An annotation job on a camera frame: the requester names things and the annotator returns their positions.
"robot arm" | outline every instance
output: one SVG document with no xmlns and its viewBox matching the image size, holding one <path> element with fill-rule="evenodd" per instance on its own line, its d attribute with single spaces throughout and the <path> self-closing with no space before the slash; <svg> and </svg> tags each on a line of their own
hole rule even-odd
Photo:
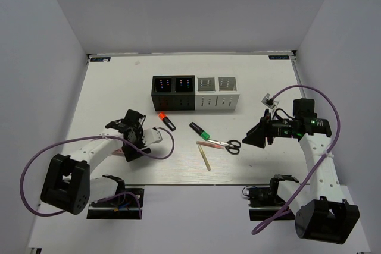
<svg viewBox="0 0 381 254">
<path fill-rule="evenodd" d="M 93 140 L 69 155 L 55 155 L 50 162 L 41 191 L 41 200 L 72 214 L 79 214 L 88 204 L 112 196 L 124 190 L 124 181 L 111 175 L 90 180 L 92 171 L 114 151 L 121 149 L 130 162 L 140 156 L 139 152 L 121 140 L 107 139 L 114 136 L 128 140 L 145 153 L 149 146 L 162 141 L 155 128 L 142 129 L 145 116 L 128 110 L 124 119 L 112 121 L 101 133 L 104 139 Z"/>
<path fill-rule="evenodd" d="M 312 99 L 293 102 L 295 118 L 272 119 L 267 109 L 260 122 L 243 139 L 246 144 L 264 148 L 275 137 L 298 139 L 310 172 L 331 144 L 327 120 L 317 118 Z M 302 190 L 289 208 L 295 214 L 295 229 L 300 238 L 344 244 L 360 217 L 357 206 L 350 205 L 341 191 L 332 154 L 321 163 L 310 178 L 310 192 Z M 249 189 L 250 200 L 267 205 L 288 201 L 299 188 L 291 176 L 275 175 L 268 189 Z"/>
</svg>

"scissors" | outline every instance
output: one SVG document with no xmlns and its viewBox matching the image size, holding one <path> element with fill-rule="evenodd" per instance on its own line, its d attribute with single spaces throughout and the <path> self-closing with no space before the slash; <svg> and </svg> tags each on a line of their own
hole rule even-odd
<svg viewBox="0 0 381 254">
<path fill-rule="evenodd" d="M 210 143 L 224 146 L 228 153 L 232 155 L 239 154 L 239 148 L 241 148 L 241 143 L 238 140 L 229 140 L 227 142 L 215 141 L 215 140 L 207 140 Z"/>
</svg>

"black box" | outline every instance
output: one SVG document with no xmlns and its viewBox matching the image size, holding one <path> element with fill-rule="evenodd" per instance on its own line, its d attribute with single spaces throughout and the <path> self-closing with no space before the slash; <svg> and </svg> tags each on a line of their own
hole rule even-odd
<svg viewBox="0 0 381 254">
<path fill-rule="evenodd" d="M 156 111 L 195 110 L 195 76 L 153 76 L 151 96 Z"/>
</svg>

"gray wall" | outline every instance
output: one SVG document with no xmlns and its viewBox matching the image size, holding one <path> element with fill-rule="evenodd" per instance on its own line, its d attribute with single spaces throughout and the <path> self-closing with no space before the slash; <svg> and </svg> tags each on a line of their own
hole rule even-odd
<svg viewBox="0 0 381 254">
<path fill-rule="evenodd" d="M 326 92 L 341 115 L 334 160 L 360 207 L 372 253 L 381 253 L 380 48 L 381 0 L 325 0 L 298 51 L 302 82 Z M 316 98 L 320 116 L 333 121 Z"/>
<path fill-rule="evenodd" d="M 86 55 L 56 0 L 0 0 L 0 252 L 24 253 L 33 222 L 18 192 L 28 159 L 62 139 Z M 26 178 L 36 207 L 52 152 Z"/>
<path fill-rule="evenodd" d="M 58 0 L 88 53 L 297 49 L 324 0 Z"/>
</svg>

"black label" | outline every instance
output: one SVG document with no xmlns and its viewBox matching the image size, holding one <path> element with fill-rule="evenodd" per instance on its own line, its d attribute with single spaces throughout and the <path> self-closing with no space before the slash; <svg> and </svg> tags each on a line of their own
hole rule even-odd
<svg viewBox="0 0 381 254">
<path fill-rule="evenodd" d="M 110 62 L 111 57 L 95 57 L 91 58 L 90 62 Z"/>
<path fill-rule="evenodd" d="M 290 59 L 287 55 L 274 55 L 274 56 L 268 56 L 269 59 Z"/>
</svg>

